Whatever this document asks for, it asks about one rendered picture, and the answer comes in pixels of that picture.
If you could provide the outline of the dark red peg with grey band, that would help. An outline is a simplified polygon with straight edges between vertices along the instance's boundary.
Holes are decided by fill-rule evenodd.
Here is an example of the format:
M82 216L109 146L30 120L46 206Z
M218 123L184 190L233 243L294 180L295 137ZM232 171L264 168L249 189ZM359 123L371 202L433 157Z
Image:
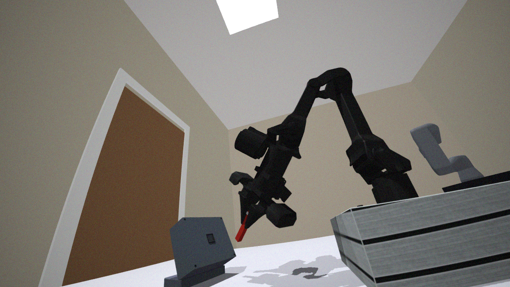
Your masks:
M246 214L248 215L248 213L249 213L249 211L247 211L247 213L246 213ZM237 242L240 242L240 241L243 239L243 237L244 237L244 235L245 235L245 233L246 233L246 231L247 231L247 229L245 229L245 221L246 221L246 219L247 219L247 215L245 216L245 218L244 218L244 222L243 222L243 224L241 225L240 230L237 232L237 235L236 235L236 237L235 237L235 239L237 240Z

